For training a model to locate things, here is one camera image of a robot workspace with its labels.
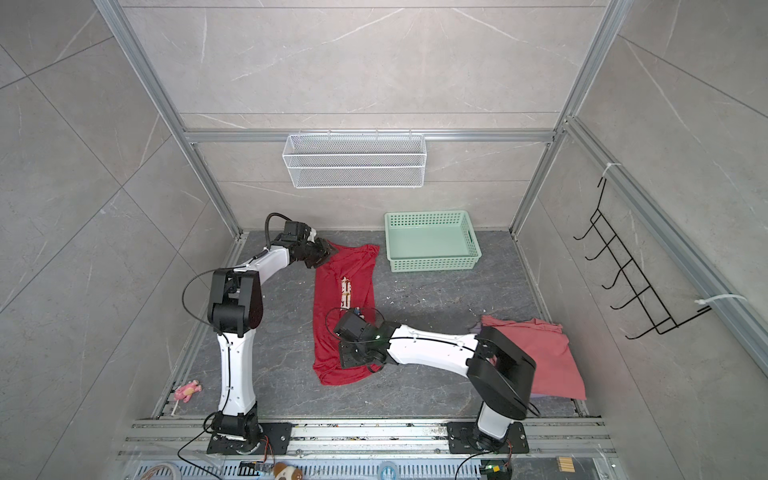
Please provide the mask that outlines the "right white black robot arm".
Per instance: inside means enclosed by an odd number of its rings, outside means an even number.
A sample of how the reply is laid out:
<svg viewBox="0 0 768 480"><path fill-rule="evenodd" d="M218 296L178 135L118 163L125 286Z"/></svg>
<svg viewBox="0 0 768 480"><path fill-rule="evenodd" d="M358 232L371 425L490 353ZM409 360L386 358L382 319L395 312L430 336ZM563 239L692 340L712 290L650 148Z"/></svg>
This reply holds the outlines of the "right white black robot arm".
<svg viewBox="0 0 768 480"><path fill-rule="evenodd" d="M333 330L339 341L341 366L422 365L467 379L481 398L473 424L450 422L448 435L459 444L453 453L513 451L510 427L532 413L536 362L494 327L476 334L450 335L414 329L405 324L365 321L345 314Z"/></svg>

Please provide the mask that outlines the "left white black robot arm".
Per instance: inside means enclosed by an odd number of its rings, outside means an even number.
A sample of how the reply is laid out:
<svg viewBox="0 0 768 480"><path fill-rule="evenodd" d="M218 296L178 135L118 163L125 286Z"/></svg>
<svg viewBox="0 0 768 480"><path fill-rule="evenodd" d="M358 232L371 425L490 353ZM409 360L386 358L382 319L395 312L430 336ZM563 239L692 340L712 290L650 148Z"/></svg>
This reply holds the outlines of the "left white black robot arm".
<svg viewBox="0 0 768 480"><path fill-rule="evenodd" d="M255 330L264 315L262 285L296 261L317 268L337 253L323 238L282 242L251 260L213 272L208 323L217 334L221 354L221 397L208 431L209 454L266 452L268 432L258 421L253 387Z"/></svg>

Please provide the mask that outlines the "red t shirt with print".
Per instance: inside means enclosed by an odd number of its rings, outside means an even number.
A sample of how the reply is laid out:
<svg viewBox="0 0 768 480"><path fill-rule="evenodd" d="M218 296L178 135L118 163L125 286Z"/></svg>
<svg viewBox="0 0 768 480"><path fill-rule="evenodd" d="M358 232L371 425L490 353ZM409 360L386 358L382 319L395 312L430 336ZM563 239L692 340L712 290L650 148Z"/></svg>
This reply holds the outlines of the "red t shirt with print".
<svg viewBox="0 0 768 480"><path fill-rule="evenodd" d="M382 368L375 364L344 369L339 351L340 340L334 329L342 316L360 308L366 316L375 312L373 273L380 247L338 245L337 253L315 271L313 335L315 360L313 370L324 386L356 383Z"/></svg>

